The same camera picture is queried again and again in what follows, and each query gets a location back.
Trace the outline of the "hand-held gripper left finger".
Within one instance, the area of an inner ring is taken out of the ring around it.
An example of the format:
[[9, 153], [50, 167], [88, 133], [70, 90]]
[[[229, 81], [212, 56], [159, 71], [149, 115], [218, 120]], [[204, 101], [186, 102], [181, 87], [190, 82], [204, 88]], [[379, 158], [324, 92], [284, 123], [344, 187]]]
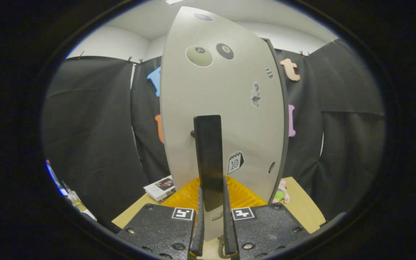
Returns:
[[146, 259], [195, 259], [203, 255], [204, 206], [196, 178], [163, 203], [143, 203], [118, 237]]

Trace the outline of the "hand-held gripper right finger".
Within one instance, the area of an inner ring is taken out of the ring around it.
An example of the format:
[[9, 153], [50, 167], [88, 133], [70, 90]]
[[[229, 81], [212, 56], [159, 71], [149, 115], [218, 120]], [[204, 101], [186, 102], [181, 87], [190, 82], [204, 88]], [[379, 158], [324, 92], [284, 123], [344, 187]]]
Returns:
[[233, 208], [223, 180], [224, 248], [232, 260], [280, 260], [311, 234], [282, 203]]

